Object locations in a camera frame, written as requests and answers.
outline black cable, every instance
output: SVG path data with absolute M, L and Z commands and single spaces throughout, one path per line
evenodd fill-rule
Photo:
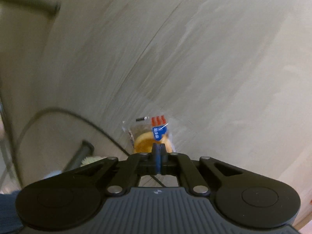
M 103 134 L 104 136 L 106 136 L 113 144 L 115 144 L 117 146 L 117 148 L 119 148 L 124 154 L 126 154 L 127 156 L 130 156 L 130 154 L 124 149 L 122 148 L 122 146 L 116 142 L 111 136 L 109 136 L 102 128 L 100 128 L 99 126 L 95 125 L 93 122 L 89 121 L 88 119 L 82 117 L 81 115 L 69 111 L 67 109 L 64 108 L 60 108 L 60 107 L 48 107 L 45 109 L 42 109 L 40 111 L 38 111 L 28 122 L 27 124 L 24 126 L 24 128 L 22 129 L 19 137 L 16 140 L 16 143 L 12 146 L 12 163 L 7 166 L 6 170 L 8 171 L 12 164 L 14 164 L 15 170 L 16 170 L 16 174 L 18 176 L 19 182 L 22 186 L 22 181 L 21 181 L 21 176 L 20 176 L 20 172 L 18 169 L 18 165 L 17 165 L 17 161 L 16 161 L 16 156 L 18 153 L 18 150 L 21 146 L 21 142 L 26 134 L 26 132 L 28 131 L 28 129 L 38 120 L 40 119 L 42 116 L 49 114 L 49 113 L 63 113 L 63 114 L 67 114 L 69 116 L 75 117 L 79 120 L 82 120 L 83 122 L 87 123 L 88 125 L 90 125 L 91 127 L 93 127 L 94 129 L 96 129 L 97 131 L 99 131 L 101 134 Z M 160 184 L 162 187 L 166 187 L 162 182 L 160 182 L 156 177 L 152 176 L 151 177 L 158 183 Z

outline blue label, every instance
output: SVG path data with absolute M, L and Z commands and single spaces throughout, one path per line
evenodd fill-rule
M 155 138 L 156 141 L 160 141 L 161 138 L 163 138 L 163 135 L 167 132 L 166 125 L 161 125 L 161 126 L 152 128 L 152 131 L 153 131 L 153 134 L 154 134 L 154 138 Z

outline blue fabric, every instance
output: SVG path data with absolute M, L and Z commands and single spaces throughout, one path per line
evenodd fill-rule
M 0 194 L 0 234 L 16 233 L 23 227 L 15 209 L 15 199 L 19 191 Z

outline yellow bun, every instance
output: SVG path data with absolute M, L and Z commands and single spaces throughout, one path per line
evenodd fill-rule
M 152 152 L 153 143 L 165 144 L 167 152 L 172 152 L 171 142 L 168 139 L 167 135 L 164 135 L 160 141 L 154 139 L 153 132 L 146 132 L 141 134 L 135 140 L 135 153 L 139 152 Z

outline metal screw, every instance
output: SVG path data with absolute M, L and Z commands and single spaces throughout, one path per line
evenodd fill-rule
M 110 187 L 107 188 L 107 191 L 109 193 L 117 194 L 117 193 L 122 192 L 122 187 L 120 187 L 120 186 L 110 186 Z
M 196 193 L 207 193 L 209 191 L 208 187 L 205 186 L 195 186 L 193 187 L 193 191 Z

